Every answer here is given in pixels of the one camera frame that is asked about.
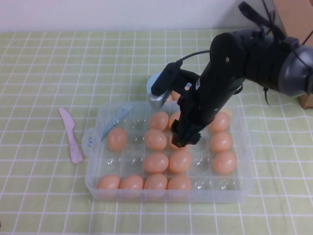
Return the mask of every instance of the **egg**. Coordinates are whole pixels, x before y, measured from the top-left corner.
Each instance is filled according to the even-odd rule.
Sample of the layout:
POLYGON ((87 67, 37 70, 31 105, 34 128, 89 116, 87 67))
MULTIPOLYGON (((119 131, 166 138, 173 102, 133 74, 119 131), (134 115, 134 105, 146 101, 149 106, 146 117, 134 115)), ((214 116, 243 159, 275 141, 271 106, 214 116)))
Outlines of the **egg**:
POLYGON ((169 137, 169 145, 170 145, 171 149, 173 149, 173 150, 180 150, 180 149, 188 150, 190 148, 190 144, 187 144, 185 147, 178 148, 176 145, 172 144, 172 138, 173 138, 173 134, 171 134, 169 137))
POLYGON ((219 153, 213 160, 213 169, 218 174, 229 174, 236 168, 236 166, 237 157, 231 151, 219 153))
POLYGON ((177 92, 175 92, 175 91, 172 91, 172 98, 173 98, 173 100, 178 100, 179 97, 180 97, 180 94, 179 94, 179 93, 177 93, 177 92))
POLYGON ((166 135, 160 130, 150 129, 144 138, 147 146, 153 150, 163 150, 166 147, 166 135))
POLYGON ((143 178, 140 175, 130 175, 122 180, 121 189, 143 189, 143 178))
POLYGON ((144 189, 156 189, 166 190, 167 189, 167 178, 163 174, 153 174, 146 179, 144 189))
POLYGON ((169 117, 166 112, 164 111, 156 112, 152 114, 150 117, 149 128, 163 131, 167 127, 168 120, 169 117))
POLYGON ((171 129, 171 126, 174 122, 174 120, 179 120, 179 116, 180 116, 180 111, 176 111, 175 113, 173 113, 171 116, 170 116, 170 119, 168 121, 168 128, 171 129))
POLYGON ((120 151, 127 144, 127 133, 123 128, 113 128, 107 137, 108 148, 111 151, 120 151))
POLYGON ((229 127, 230 118, 227 113, 218 112, 214 120, 209 124, 209 129, 212 132, 225 131, 229 127))
POLYGON ((186 150, 178 150, 174 152, 169 161, 169 169, 173 173, 186 172, 192 162, 191 154, 186 150))
POLYGON ((169 190, 191 190, 191 180, 186 175, 175 175, 168 182, 169 190))
POLYGON ((216 153, 229 150, 232 146, 231 135, 226 131, 214 134, 212 136, 210 146, 211 149, 216 153))
POLYGON ((148 173, 162 173, 166 170, 169 160, 164 153, 157 152, 150 154, 143 160, 143 168, 148 173))
POLYGON ((106 175, 98 181, 96 188, 119 189, 120 182, 121 180, 118 175, 106 175))
POLYGON ((168 98, 166 99, 166 102, 172 102, 172 101, 173 101, 173 98, 172 98, 172 95, 170 94, 168 98))

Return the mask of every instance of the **grid pattern tablecloth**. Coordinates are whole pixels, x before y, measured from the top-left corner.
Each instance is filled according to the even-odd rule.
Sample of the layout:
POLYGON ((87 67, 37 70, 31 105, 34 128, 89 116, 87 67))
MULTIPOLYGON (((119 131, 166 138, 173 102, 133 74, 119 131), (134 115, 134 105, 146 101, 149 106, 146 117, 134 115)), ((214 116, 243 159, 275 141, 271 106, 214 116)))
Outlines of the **grid pattern tablecloth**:
MULTIPOLYGON (((75 135, 105 102, 146 100, 155 72, 209 49, 225 30, 0 34, 1 234, 306 235, 313 230, 313 110, 245 82, 232 100, 257 140, 255 187, 238 204, 101 203, 74 165, 58 109, 75 135)), ((201 73, 207 54, 185 61, 201 73)))

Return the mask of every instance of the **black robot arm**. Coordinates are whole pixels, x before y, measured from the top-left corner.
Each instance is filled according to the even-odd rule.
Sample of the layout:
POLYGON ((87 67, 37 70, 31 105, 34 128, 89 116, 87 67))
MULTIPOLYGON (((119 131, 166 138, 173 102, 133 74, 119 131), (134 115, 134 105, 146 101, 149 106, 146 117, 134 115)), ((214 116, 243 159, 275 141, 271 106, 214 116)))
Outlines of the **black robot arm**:
POLYGON ((239 8, 259 29, 217 35, 210 46, 210 62, 200 76, 182 70, 183 60, 178 60, 168 64, 152 86, 154 98, 162 97, 158 106, 164 104, 170 91, 180 94, 180 117, 171 127, 172 143, 178 147, 196 144, 199 132, 242 90, 245 80, 288 96, 313 94, 313 48, 285 37, 276 26, 271 28, 274 36, 265 34, 263 26, 271 26, 271 21, 245 2, 239 8), (187 83, 192 85, 185 90, 187 83))

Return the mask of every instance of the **egg carton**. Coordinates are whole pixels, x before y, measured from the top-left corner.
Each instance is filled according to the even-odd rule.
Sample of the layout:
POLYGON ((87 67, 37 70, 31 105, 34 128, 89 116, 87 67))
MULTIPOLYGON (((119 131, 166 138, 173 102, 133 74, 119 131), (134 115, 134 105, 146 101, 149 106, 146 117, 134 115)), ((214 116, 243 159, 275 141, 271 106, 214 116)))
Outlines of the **egg carton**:
MULTIPOLYGON (((255 154, 251 133, 245 129, 243 118, 235 105, 226 104, 223 109, 230 114, 227 132, 232 136, 231 151, 237 156, 237 166, 229 175, 219 175, 213 170, 216 153, 210 150, 212 133, 208 128, 201 131, 201 139, 188 151, 192 164, 185 173, 192 182, 192 190, 128 190, 97 189, 97 182, 105 175, 117 174, 121 179, 140 175, 144 180, 149 173, 143 169, 144 158, 154 153, 144 141, 152 114, 165 111, 169 116, 179 111, 176 102, 167 102, 161 109, 154 109, 147 101, 109 102, 98 110, 96 126, 87 130, 83 137, 84 154, 89 157, 85 183, 93 197, 101 201, 155 201, 155 202, 240 202, 253 188, 250 158, 255 154), (124 128, 128 143, 122 151, 112 152, 107 146, 107 135, 114 127, 124 128)), ((169 142, 170 131, 164 131, 169 142)), ((162 151, 170 157, 175 150, 169 143, 162 151)), ((175 174, 166 170, 168 180, 175 174)))

